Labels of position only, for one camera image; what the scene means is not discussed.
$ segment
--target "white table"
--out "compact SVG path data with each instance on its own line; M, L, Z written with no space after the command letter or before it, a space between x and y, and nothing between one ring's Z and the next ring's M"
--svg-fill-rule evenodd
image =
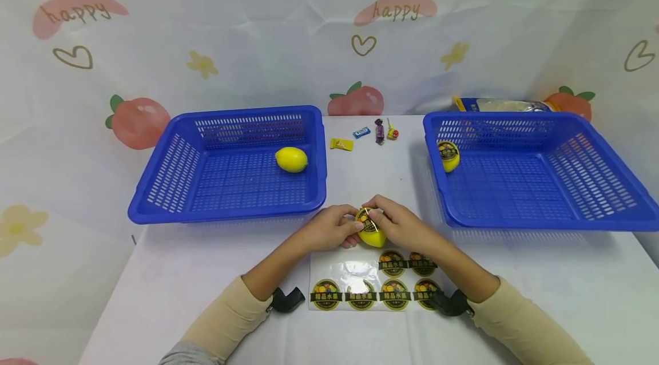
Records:
M326 205L359 206L375 193L438 222L422 117L390 117L383 146L369 135L354 152L328 150ZM325 138L351 138L370 117L325 117ZM81 364L156 364L238 274L300 225L158 225L139 240ZM656 364L659 270L630 233L455 231L452 239L563 325L595 364ZM302 262L282 285L308 294ZM273 312L230 364L516 364L468 318L433 312Z

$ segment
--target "hand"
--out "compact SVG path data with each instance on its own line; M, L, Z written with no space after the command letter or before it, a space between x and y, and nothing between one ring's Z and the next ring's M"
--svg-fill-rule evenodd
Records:
M352 244L348 238L364 229L361 222L350 221L346 215L355 216L359 210L350 205L333 205L322 209L315 217L291 236L291 240L299 243L307 253L329 251L331 248L346 243Z
M372 210L368 216L384 231L387 238L399 247L428 256L444 240L411 210L382 195L374 196L363 206L384 211L382 214Z

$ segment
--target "blue candy wrapper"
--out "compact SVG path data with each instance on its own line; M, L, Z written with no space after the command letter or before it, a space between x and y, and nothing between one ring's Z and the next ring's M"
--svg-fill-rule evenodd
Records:
M361 136L368 135L370 133L369 128L361 128L360 130L357 130L356 132L352 132L352 135L355 136L355 139L360 139Z

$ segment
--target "person's left hand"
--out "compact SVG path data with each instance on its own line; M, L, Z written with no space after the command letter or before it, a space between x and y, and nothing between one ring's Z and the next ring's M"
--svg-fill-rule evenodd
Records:
M350 205L333 205L322 209L307 225L295 232L291 239L299 243L307 252L329 251L343 245L344 248L356 245L352 235L364 229L361 222L350 221L346 215L355 216L359 210Z

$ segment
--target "beige sleeve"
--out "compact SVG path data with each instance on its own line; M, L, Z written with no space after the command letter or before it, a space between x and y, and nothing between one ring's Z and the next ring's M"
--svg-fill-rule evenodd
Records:
M505 279L489 299L469 301L474 323L524 365L592 365L570 335Z
M271 303L272 296L266 301L257 300L243 279L235 278L192 323L181 340L204 348L224 364L240 341L265 321Z

